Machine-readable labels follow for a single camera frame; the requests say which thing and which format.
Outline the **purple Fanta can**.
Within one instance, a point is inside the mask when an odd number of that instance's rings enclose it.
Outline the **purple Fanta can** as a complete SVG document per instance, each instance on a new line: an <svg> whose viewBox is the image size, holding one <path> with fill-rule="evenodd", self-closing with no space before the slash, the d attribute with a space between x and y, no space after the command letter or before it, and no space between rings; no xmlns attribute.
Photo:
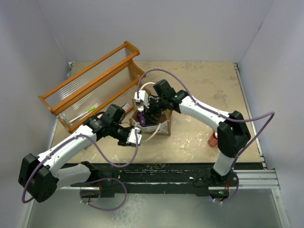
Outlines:
<svg viewBox="0 0 304 228"><path fill-rule="evenodd" d="M158 121L148 111L139 112L137 110L137 116L139 117L140 126L147 127L157 125Z"/></svg>

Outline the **canvas jute tote bag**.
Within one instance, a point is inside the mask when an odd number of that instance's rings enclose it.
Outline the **canvas jute tote bag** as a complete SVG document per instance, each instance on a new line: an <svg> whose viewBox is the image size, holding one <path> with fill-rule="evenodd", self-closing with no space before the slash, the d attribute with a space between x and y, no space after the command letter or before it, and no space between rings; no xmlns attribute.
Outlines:
<svg viewBox="0 0 304 228"><path fill-rule="evenodd" d="M172 104L168 99L170 89L158 83L140 84L132 98L134 112L130 117L131 126L141 130L149 137L141 139L141 144L150 141L156 135L171 135Z"/></svg>

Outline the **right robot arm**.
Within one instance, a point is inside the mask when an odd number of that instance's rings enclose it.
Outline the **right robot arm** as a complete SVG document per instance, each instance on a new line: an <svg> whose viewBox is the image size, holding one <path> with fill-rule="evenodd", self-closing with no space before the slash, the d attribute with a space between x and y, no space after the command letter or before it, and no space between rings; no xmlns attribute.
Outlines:
<svg viewBox="0 0 304 228"><path fill-rule="evenodd" d="M195 118L217 133L220 153L210 172L212 182L222 186L228 181L238 152L251 139L249 129L243 122L243 115L238 111L229 113L217 110L184 90L176 92L165 79L154 84L153 88L157 97L149 99L148 111L151 114L158 115L166 110L176 111Z"/></svg>

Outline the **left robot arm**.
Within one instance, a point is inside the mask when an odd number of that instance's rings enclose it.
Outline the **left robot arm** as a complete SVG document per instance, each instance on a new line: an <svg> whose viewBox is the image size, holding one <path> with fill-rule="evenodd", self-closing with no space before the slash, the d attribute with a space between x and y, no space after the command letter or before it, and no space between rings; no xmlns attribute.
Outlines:
<svg viewBox="0 0 304 228"><path fill-rule="evenodd" d="M29 153L21 162L19 184L24 188L21 201L44 202L57 188L76 183L93 186L98 175L89 163L80 163L70 168L64 164L90 145L110 136L118 140L119 146L138 148L141 143L141 130L135 126L123 127L125 110L115 104L106 111L87 118L69 137L37 156Z"/></svg>

